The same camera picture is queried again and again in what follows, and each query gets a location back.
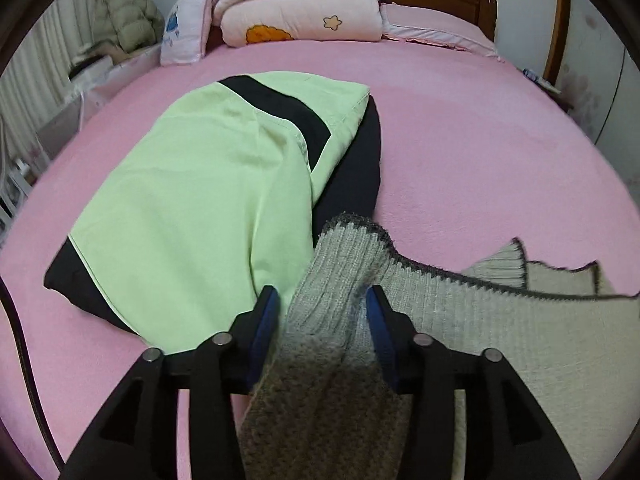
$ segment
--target bed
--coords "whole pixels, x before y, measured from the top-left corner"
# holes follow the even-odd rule
[[[495,31],[496,0],[391,1],[454,14],[489,38]],[[192,66],[147,73],[105,105],[34,188],[0,253],[0,274],[65,458],[145,345],[45,289],[47,267],[105,177],[168,105],[224,77],[271,70],[371,88],[383,136],[376,220],[407,257],[461,270],[517,236],[531,260],[578,268],[597,259],[617,292],[638,292],[636,206],[572,120],[509,63],[393,41],[220,46]],[[41,478],[56,478],[4,317],[0,381],[0,418],[9,434]],[[636,397],[611,421],[610,442],[581,457],[584,480],[599,478],[623,448],[640,417]],[[242,410],[242,399],[236,407]],[[181,402],[181,479],[189,471],[185,416]]]

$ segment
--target pink pillow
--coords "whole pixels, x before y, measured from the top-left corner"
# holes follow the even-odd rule
[[[396,41],[415,41],[434,46],[466,50],[480,56],[498,57],[493,41],[473,23],[446,12],[382,4],[383,38]]]
[[[201,60],[211,29],[211,0],[178,0],[166,20],[160,64],[191,64]]]

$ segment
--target black cable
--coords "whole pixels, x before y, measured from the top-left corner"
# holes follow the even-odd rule
[[[611,111],[613,110],[613,103],[616,102],[616,96],[618,95],[618,89],[620,88],[620,81],[622,81],[622,72],[625,69],[625,59],[626,59],[626,48],[624,49],[624,52],[622,53],[622,66],[620,66],[620,75],[618,76],[618,84],[616,85],[616,91],[613,93],[613,99],[611,100],[611,106],[609,107],[609,111],[607,112],[607,117],[604,119],[604,122],[602,123],[602,129],[600,130],[600,133],[598,134],[598,137],[596,138],[594,144],[597,144],[598,141],[600,140],[600,137],[602,136],[602,133],[604,131],[604,127],[607,125],[607,121],[609,120],[609,115],[610,115]]]
[[[31,369],[31,362],[29,361],[29,353],[27,352],[27,342],[24,338],[24,332],[22,331],[22,325],[20,323],[20,317],[18,311],[15,309],[15,303],[9,290],[6,288],[2,277],[0,276],[0,302],[4,306],[4,311],[9,319],[11,330],[14,333],[15,347],[18,351],[18,359],[20,359],[20,367],[22,368],[22,376],[24,377],[24,384],[27,386],[27,393],[29,394],[29,400],[31,401],[31,409],[36,417],[36,422],[40,428],[40,433],[44,439],[44,443],[49,449],[49,453],[53,462],[55,462],[58,471],[62,471],[65,465],[65,461],[62,460],[60,450],[56,446],[56,442],[53,440],[53,435],[47,423],[47,417],[44,415],[42,404],[40,402],[40,396],[38,395],[38,389],[36,387],[36,381],[33,377],[33,370]]]

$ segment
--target star print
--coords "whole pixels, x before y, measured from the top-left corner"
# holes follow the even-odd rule
[[[338,30],[338,27],[342,25],[342,22],[338,19],[338,16],[332,16],[324,19],[324,28],[330,28],[331,30]]]

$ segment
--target blue cartoon print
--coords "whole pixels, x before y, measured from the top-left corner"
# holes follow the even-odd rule
[[[174,46],[174,40],[180,38],[180,30],[178,29],[178,7],[175,7],[174,12],[169,16],[166,21],[166,29],[164,34],[164,42],[169,46]]]

